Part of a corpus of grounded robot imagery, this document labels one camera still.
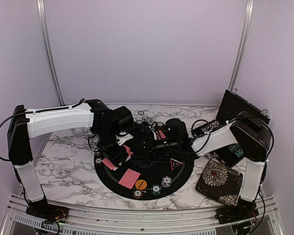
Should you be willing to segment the red triangular marker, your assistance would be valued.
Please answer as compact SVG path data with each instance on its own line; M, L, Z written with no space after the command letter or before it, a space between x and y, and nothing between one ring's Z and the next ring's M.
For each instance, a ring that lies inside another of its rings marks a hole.
M175 159L172 159L172 158L170 159L170 164L171 164L171 170L172 171L183 165L182 162L180 162L178 160L175 160Z

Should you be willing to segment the red poker chip stack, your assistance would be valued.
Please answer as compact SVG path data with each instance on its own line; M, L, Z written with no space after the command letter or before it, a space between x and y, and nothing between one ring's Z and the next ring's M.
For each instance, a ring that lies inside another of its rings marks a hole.
M94 163L95 165L102 165L102 158L95 158Z

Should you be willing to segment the blue orange chip stack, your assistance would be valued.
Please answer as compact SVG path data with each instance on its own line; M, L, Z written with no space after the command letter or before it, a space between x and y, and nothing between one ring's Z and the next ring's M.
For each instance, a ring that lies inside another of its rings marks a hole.
M165 176L162 178L162 181L161 181L161 187L163 188L168 188L170 187L172 184L172 178L169 177L169 176Z

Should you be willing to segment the orange big blind button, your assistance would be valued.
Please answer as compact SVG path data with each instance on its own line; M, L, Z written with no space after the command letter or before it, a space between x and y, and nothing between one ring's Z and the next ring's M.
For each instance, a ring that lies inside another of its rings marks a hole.
M138 190L144 190L147 188L147 182L145 180L140 179L135 183L135 187Z

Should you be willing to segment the red playing card deck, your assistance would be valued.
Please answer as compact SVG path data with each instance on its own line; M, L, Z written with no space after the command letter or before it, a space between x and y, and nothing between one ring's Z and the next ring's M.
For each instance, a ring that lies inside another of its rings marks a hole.
M113 171L115 171L115 170L117 170L118 169L118 167L117 166L115 166L108 158L104 158L103 160L102 160L102 163L106 166L106 167L108 167L110 170L113 170Z

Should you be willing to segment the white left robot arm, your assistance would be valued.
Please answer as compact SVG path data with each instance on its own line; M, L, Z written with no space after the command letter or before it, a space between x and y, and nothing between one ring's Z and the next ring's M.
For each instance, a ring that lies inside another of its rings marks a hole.
M132 139L132 113L125 106L109 109L99 99L81 99L77 104L45 109L15 108L8 129L8 156L16 177L27 194L26 212L40 218L55 216L67 208L47 202L33 163L31 139L53 132L88 128L98 136L99 151L113 164L125 161L123 144Z

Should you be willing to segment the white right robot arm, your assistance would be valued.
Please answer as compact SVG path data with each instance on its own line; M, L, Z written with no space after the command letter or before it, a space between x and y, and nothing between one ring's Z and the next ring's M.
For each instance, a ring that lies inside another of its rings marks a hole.
M194 159L208 153L209 160L196 190L224 205L216 211L220 223L257 216L255 200L264 180L274 136L267 123L246 111L216 127L206 123L201 134L189 138L185 124L169 119L164 126L147 131L147 152L170 150Z

